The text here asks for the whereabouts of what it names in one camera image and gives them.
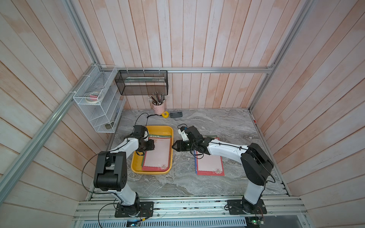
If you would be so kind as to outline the yellow plastic storage tray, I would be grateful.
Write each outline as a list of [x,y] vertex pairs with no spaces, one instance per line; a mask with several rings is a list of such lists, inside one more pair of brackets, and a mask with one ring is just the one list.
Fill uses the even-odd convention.
[[166,125],[149,125],[149,139],[154,141],[155,148],[141,154],[133,154],[131,169],[137,174],[167,174],[172,168],[174,131]]

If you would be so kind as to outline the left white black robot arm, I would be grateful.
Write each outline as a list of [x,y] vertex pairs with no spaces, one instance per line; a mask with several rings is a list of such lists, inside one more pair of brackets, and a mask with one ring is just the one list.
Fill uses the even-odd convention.
[[116,213],[135,217],[141,214],[139,195],[127,184],[127,158],[134,152],[144,156],[155,149],[144,125],[135,125],[132,133],[114,149],[101,151],[97,158],[93,185],[100,194],[113,194],[118,201]]

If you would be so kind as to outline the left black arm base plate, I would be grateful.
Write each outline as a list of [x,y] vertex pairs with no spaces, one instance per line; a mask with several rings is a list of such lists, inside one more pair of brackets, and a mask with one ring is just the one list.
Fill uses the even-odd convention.
[[124,206],[121,203],[117,204],[117,209],[115,212],[116,218],[149,218],[153,216],[154,202],[135,202],[134,205]]

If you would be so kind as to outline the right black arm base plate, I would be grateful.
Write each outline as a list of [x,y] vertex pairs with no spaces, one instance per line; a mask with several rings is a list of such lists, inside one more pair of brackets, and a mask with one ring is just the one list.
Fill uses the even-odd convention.
[[262,199],[259,199],[256,204],[251,204],[244,198],[242,199],[231,199],[227,201],[225,210],[230,215],[264,215],[267,214],[266,206]]

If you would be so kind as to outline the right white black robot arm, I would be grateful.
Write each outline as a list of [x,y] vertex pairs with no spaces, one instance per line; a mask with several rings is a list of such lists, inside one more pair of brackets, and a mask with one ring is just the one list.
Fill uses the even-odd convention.
[[177,152],[196,151],[199,156],[216,155],[242,164],[249,179],[243,201],[250,206],[259,202],[274,163],[258,144],[236,145],[212,137],[203,137],[195,126],[181,127],[178,133],[182,139],[172,146]]

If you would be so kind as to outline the red bordered stationery paper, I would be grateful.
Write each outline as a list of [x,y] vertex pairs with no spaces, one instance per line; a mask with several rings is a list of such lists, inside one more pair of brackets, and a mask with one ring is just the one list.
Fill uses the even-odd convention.
[[153,151],[145,152],[142,162],[144,172],[166,172],[170,166],[170,138],[152,138],[155,143]]
[[224,176],[222,157],[217,155],[200,155],[197,152],[197,175]]

